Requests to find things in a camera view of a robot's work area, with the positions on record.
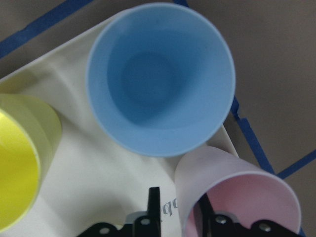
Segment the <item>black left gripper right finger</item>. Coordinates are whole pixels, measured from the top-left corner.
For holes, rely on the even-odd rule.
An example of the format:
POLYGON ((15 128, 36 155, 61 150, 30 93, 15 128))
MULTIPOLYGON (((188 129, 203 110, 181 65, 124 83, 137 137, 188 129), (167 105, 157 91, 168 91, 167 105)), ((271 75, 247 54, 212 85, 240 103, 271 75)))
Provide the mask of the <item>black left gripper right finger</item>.
POLYGON ((204 194, 198 205, 202 216, 202 236, 203 237, 239 237, 235 223, 232 218, 224 214, 216 214, 211 202, 204 194))

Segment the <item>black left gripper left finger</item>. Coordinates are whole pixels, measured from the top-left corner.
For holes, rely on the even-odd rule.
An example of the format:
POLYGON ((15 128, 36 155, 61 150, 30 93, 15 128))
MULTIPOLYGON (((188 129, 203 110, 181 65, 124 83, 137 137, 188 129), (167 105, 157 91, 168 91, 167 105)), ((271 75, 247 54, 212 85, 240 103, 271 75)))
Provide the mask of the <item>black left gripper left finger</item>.
POLYGON ((146 214, 136 218, 132 225, 133 237, 160 237, 161 236, 161 210, 160 188, 149 188, 146 214))

